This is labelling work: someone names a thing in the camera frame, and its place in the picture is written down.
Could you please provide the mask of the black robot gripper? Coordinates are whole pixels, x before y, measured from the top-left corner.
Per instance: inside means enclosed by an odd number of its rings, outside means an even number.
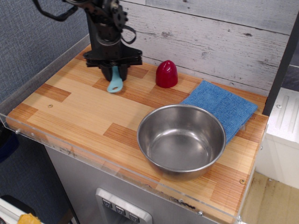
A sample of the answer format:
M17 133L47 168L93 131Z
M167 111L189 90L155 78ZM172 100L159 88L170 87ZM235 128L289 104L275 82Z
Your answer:
M88 67L100 67L107 81L112 80L112 66L119 66L122 81L127 79L128 67L142 64L142 51L126 46L120 39L114 42L95 38L91 40L91 50L85 52Z

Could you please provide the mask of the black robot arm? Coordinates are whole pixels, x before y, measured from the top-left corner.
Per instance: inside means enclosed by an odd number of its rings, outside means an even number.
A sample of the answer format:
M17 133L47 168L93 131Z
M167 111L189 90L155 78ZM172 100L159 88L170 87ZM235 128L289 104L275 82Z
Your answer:
M107 81L112 68L118 68L123 81L131 65L142 64L142 51L129 47L136 40L136 31L127 26L127 13L118 0L68 0L86 13L91 50L84 53L88 67L101 69Z

